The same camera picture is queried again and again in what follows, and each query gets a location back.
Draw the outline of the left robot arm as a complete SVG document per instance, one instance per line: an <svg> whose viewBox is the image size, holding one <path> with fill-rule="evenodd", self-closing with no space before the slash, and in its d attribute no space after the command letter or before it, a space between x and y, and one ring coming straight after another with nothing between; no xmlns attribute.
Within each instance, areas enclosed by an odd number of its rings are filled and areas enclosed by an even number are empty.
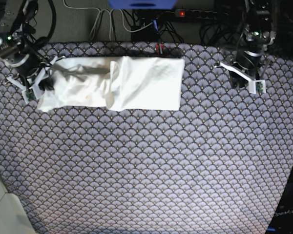
<svg viewBox="0 0 293 234"><path fill-rule="evenodd" d="M266 82L260 67L267 69L269 61L261 63L268 46L276 38L272 22L272 2L270 0L247 0L242 14L241 30L235 45L236 54L229 62L215 65L229 72L232 88L247 87L251 94L266 92Z"/></svg>

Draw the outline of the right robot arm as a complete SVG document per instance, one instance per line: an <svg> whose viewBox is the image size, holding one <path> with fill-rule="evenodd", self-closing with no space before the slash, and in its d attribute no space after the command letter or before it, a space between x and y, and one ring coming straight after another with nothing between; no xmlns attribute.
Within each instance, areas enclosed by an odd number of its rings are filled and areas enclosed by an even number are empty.
<svg viewBox="0 0 293 234"><path fill-rule="evenodd" d="M7 80L21 90L26 103L40 99L46 90L53 90L51 68L62 59L58 56L47 59L39 53L56 28L55 5L51 0L48 4L51 27L45 37L35 39L36 29L30 24L39 9L37 0L8 0L0 19L0 61L17 72Z"/></svg>

